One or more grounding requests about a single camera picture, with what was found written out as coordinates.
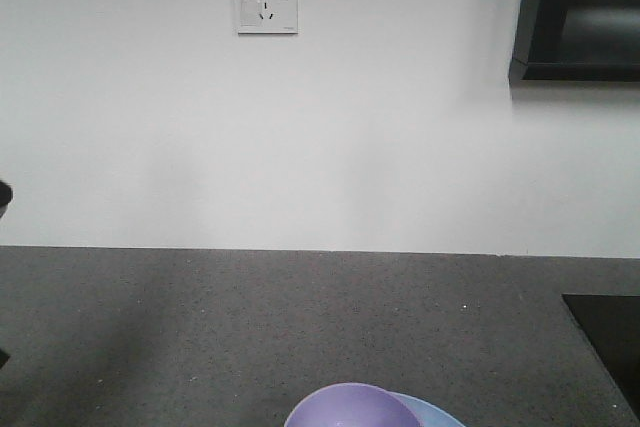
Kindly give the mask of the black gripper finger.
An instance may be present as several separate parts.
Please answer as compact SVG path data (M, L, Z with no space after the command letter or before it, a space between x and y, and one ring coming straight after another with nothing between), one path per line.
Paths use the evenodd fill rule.
M0 218L2 218L13 200L13 189L4 181L0 181Z

